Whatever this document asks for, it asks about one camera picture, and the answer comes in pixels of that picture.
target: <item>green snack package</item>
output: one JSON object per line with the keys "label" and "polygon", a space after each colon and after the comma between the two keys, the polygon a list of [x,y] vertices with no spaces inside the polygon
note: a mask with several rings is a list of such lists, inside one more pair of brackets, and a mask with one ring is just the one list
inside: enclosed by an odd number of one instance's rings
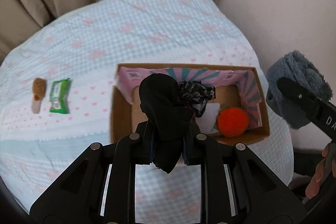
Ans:
{"label": "green snack package", "polygon": [[71,80],[63,79],[52,83],[50,91],[50,103],[51,107],[49,112],[68,114],[67,97],[69,93]]}

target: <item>white wall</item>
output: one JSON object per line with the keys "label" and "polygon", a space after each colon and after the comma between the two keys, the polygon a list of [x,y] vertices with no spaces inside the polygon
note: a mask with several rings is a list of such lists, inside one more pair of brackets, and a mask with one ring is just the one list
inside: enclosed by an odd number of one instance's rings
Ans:
{"label": "white wall", "polygon": [[[297,49],[325,76],[336,103],[336,0],[221,0],[219,7],[250,41],[265,72]],[[293,130],[292,140],[306,149],[330,141],[312,124]]]}

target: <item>bed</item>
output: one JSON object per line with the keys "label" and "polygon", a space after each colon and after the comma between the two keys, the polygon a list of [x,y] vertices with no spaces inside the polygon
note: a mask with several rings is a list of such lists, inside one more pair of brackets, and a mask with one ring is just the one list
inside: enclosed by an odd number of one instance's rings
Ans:
{"label": "bed", "polygon": [[[102,0],[60,17],[11,51],[0,68],[0,176],[26,211],[86,147],[110,143],[115,69],[125,62],[251,66],[264,94],[268,88],[253,48],[212,0]],[[40,114],[31,113],[36,77],[48,80],[47,94],[52,81],[73,80],[69,115],[50,113],[48,98]],[[270,137],[250,148],[288,185],[289,128],[270,109],[268,117]],[[137,167],[137,221],[196,223],[197,166],[179,166],[169,180],[151,169]],[[148,204],[161,209],[155,213]]]}

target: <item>silver screw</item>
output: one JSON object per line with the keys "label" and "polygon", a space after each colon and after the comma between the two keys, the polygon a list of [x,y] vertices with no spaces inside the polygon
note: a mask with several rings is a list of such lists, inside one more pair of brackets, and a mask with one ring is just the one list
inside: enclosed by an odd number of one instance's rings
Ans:
{"label": "silver screw", "polygon": [[129,135],[129,138],[131,140],[137,140],[140,138],[140,135],[138,133],[132,133],[131,135]]}
{"label": "silver screw", "polygon": [[196,138],[200,141],[204,141],[207,138],[207,136],[204,134],[197,134]]}
{"label": "silver screw", "polygon": [[100,143],[92,143],[92,144],[90,145],[90,148],[91,148],[92,150],[97,150],[97,149],[100,148]]}
{"label": "silver screw", "polygon": [[237,143],[236,148],[240,151],[245,150],[246,146],[243,143]]}

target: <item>orange fuzzy ball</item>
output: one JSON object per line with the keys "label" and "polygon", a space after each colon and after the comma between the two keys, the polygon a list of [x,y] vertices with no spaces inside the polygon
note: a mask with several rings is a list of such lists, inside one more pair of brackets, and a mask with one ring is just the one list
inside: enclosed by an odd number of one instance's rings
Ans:
{"label": "orange fuzzy ball", "polygon": [[237,137],[245,132],[249,124],[247,113],[238,107],[220,111],[217,127],[225,137]]}

